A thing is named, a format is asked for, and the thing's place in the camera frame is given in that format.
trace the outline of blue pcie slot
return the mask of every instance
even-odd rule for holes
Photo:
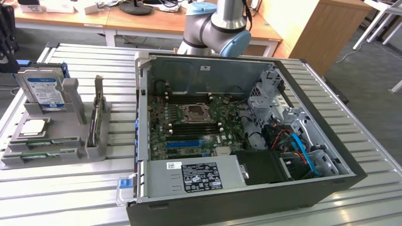
[[[166,143],[166,147],[201,147],[202,144],[204,144],[204,140],[170,142],[170,143]]]

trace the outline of desk leg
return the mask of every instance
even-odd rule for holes
[[[270,44],[265,48],[264,57],[273,57],[273,55],[276,53],[277,46],[278,46],[277,41],[270,42]]]
[[[392,16],[393,14],[391,13],[389,16],[385,18],[382,24],[380,25],[380,27],[377,28],[376,32],[373,33],[373,35],[370,36],[370,38],[368,38],[368,42],[372,43],[373,40],[376,39],[377,35],[380,34],[380,32],[382,31],[384,27],[386,26],[386,24],[389,23],[389,21],[392,20]]]
[[[111,47],[117,47],[117,40],[115,40],[117,31],[105,30],[105,34],[106,34],[106,45]]]
[[[399,84],[395,86],[395,88],[391,89],[391,92],[396,93],[401,90],[401,88],[402,88],[402,80],[401,80],[401,82],[399,82]]]
[[[397,33],[397,31],[400,30],[402,26],[402,22],[399,24],[399,26],[396,27],[396,29],[393,30],[393,32],[391,33],[389,37],[385,39],[385,41],[382,42],[384,45],[386,45],[392,39],[392,37],[395,36],[395,34]]]
[[[373,31],[373,29],[374,29],[376,25],[378,24],[378,22],[380,22],[380,20],[381,20],[381,18],[382,18],[384,15],[385,15],[385,11],[380,11],[377,17],[374,18],[374,20],[373,20],[370,26],[368,27],[368,29],[366,29],[364,35],[361,36],[361,38],[360,38],[357,44],[356,44],[354,47],[353,47],[354,50],[358,50],[358,48],[360,48],[362,42],[365,41],[366,37],[369,36],[370,32]]]

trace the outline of slotted metal table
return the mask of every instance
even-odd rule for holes
[[[71,77],[79,79],[78,91],[83,101],[94,100],[95,76],[99,74],[105,78],[105,93],[113,103],[107,159],[94,163],[0,171],[2,226],[130,225],[126,207],[118,207],[115,199],[119,177],[134,172],[137,51],[139,49],[74,44],[45,49],[38,62],[67,62]],[[310,66],[300,60],[281,61],[369,176],[352,189],[334,193],[313,208],[214,225],[401,225],[401,166]],[[288,94],[298,106],[289,89]],[[21,90],[0,120],[0,156],[25,112],[25,100]]]

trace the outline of white cable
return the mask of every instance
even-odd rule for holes
[[[13,89],[0,89],[0,91],[10,91],[10,90],[15,90],[15,88],[13,88]]]
[[[15,90],[19,90],[19,89],[21,89],[21,87],[17,87],[17,88],[14,88],[14,89],[11,90],[11,94],[13,94],[14,96],[18,95],[18,94],[14,93],[14,91],[15,91]]]
[[[374,43],[374,45],[377,45],[386,53],[392,54],[399,60],[402,60],[400,57],[397,57],[392,52],[389,52],[381,45],[378,45],[377,43]]]
[[[342,59],[341,59],[340,61],[337,61],[336,63],[337,63],[337,64],[341,63],[341,62],[346,59],[346,57],[348,57],[349,55],[356,54],[356,53],[362,49],[362,46],[364,46],[366,43],[368,43],[368,41],[365,41],[365,42],[361,44],[361,46],[358,47],[358,49],[357,49],[356,51],[348,53],[348,54],[342,57]]]

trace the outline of blue latch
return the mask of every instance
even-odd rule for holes
[[[31,65],[31,60],[18,60],[18,63],[23,67],[29,67]]]
[[[119,188],[131,188],[133,187],[133,178],[131,179],[121,179],[119,180]]]

